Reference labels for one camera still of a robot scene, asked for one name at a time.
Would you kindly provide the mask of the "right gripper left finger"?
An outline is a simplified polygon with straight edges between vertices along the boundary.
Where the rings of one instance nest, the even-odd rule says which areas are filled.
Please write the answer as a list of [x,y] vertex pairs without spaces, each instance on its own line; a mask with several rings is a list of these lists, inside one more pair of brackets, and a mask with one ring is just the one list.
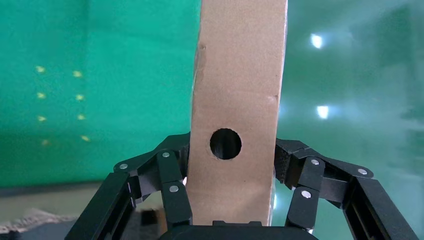
[[169,230],[193,223],[183,179],[188,173],[190,134],[166,137],[152,151],[118,162],[65,239],[118,240],[137,204],[160,192]]

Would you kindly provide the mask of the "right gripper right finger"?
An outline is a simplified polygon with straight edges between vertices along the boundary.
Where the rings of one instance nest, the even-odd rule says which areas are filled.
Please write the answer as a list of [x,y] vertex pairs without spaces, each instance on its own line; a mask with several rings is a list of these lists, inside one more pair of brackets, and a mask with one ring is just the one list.
[[293,191],[286,226],[311,233],[319,199],[342,210],[356,240],[415,240],[416,233],[371,170],[326,157],[299,140],[277,139],[276,179]]

